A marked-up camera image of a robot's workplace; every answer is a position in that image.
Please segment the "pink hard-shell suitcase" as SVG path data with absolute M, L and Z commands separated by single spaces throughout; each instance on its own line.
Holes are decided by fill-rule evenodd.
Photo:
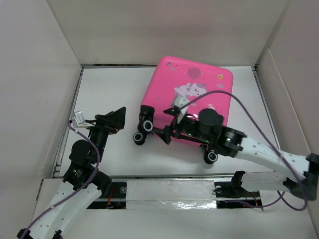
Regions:
M 140 106 L 138 132 L 133 134 L 136 145 L 143 145 L 149 134 L 169 126 L 173 116 L 164 110 L 171 108 L 176 97 L 184 105 L 195 98 L 213 90 L 232 92 L 234 76 L 225 68 L 195 62 L 175 56 L 164 56 L 158 62 Z M 211 94 L 187 108 L 185 117 L 197 120 L 203 109 L 212 109 L 224 117 L 227 125 L 231 97 L 226 94 Z M 204 162 L 213 164 L 218 156 L 206 149 L 207 143 L 191 142 L 186 139 L 172 138 L 174 141 L 202 147 Z

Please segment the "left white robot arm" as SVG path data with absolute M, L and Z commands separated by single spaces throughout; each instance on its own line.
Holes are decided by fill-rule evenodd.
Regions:
M 19 239 L 61 239 L 77 218 L 99 197 L 112 191 L 112 179 L 99 170 L 108 136 L 125 126 L 126 107 L 105 115 L 84 119 L 74 112 L 68 128 L 82 137 L 71 148 L 69 168 L 47 208 L 28 227 L 21 229 Z

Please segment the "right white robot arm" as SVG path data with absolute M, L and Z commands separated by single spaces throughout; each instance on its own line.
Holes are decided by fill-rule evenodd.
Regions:
M 236 196 L 249 191 L 284 191 L 297 198 L 314 201 L 319 181 L 319 157 L 295 155 L 279 151 L 248 137 L 245 133 L 223 125 L 224 117 L 213 109 L 203 109 L 198 118 L 169 108 L 165 114 L 173 116 L 170 125 L 154 128 L 153 133 L 166 144 L 171 138 L 185 139 L 205 147 L 204 159 L 213 161 L 218 155 L 247 160 L 270 169 L 269 172 L 237 171 L 229 189 Z

